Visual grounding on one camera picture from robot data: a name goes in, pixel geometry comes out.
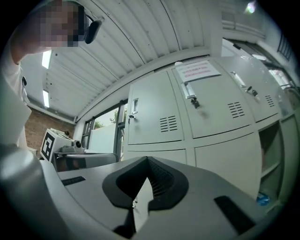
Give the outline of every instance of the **paper sign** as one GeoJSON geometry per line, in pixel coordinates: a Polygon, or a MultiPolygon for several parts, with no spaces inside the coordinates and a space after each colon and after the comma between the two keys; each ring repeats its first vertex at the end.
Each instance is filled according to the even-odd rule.
{"type": "Polygon", "coordinates": [[[176,70],[184,83],[204,77],[221,75],[207,60],[180,66],[176,70]]]}

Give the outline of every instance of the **tree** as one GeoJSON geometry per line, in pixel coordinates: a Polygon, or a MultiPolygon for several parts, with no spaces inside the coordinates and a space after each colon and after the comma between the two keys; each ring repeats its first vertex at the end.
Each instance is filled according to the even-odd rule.
{"type": "Polygon", "coordinates": [[[104,125],[101,122],[99,122],[97,120],[95,121],[94,129],[103,128],[103,127],[104,127],[104,125]]]}
{"type": "MultiPolygon", "coordinates": [[[[124,111],[123,119],[126,119],[126,114],[127,114],[127,109],[125,109],[125,111],[124,111]]],[[[114,111],[113,118],[109,119],[111,121],[111,123],[116,123],[117,122],[117,116],[118,116],[118,110],[114,111]]]]}

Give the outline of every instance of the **blue object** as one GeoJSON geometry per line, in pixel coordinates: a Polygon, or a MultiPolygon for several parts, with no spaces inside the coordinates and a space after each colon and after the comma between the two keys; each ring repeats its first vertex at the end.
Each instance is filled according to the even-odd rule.
{"type": "Polygon", "coordinates": [[[266,206],[269,204],[270,202],[270,197],[268,195],[266,195],[265,193],[259,192],[256,202],[260,205],[260,206],[266,206]]]}

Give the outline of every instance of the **black rubber pad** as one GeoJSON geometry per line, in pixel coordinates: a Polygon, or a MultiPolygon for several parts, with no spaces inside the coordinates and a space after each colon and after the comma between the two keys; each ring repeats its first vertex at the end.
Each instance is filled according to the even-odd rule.
{"type": "Polygon", "coordinates": [[[255,225],[229,197],[217,197],[214,201],[239,234],[246,232],[255,225]]]}
{"type": "Polygon", "coordinates": [[[75,178],[64,179],[64,180],[61,180],[61,182],[64,186],[67,186],[67,185],[78,183],[78,182],[81,182],[84,180],[85,180],[85,178],[80,176],[80,177],[75,177],[75,178]]]}

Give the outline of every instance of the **ceiling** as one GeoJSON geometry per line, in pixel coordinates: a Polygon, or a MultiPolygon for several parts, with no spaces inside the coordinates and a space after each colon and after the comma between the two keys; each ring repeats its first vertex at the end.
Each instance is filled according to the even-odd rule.
{"type": "MultiPolygon", "coordinates": [[[[252,32],[263,38],[261,21],[254,23],[249,16],[240,14],[245,2],[244,5],[237,5],[234,0],[78,2],[93,18],[103,21],[94,42],[53,50],[49,69],[41,66],[41,54],[21,62],[28,95],[43,103],[42,90],[48,90],[50,107],[57,114],[72,118],[145,64],[185,49],[200,46],[213,49],[217,43],[212,29],[217,25],[221,30],[252,32]],[[220,17],[214,17],[216,22],[212,23],[209,17],[216,13],[220,17]]],[[[218,38],[221,45],[222,34],[218,38]]]]}

